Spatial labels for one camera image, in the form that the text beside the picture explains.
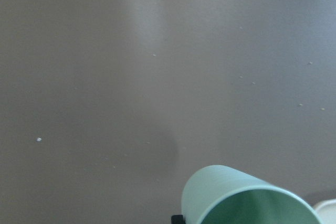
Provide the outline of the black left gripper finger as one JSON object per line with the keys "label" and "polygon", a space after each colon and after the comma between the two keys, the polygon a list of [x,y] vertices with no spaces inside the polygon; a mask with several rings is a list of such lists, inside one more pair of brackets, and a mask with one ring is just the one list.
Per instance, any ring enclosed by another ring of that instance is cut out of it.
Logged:
{"label": "black left gripper finger", "polygon": [[171,216],[171,224],[184,224],[183,215],[172,215]]}

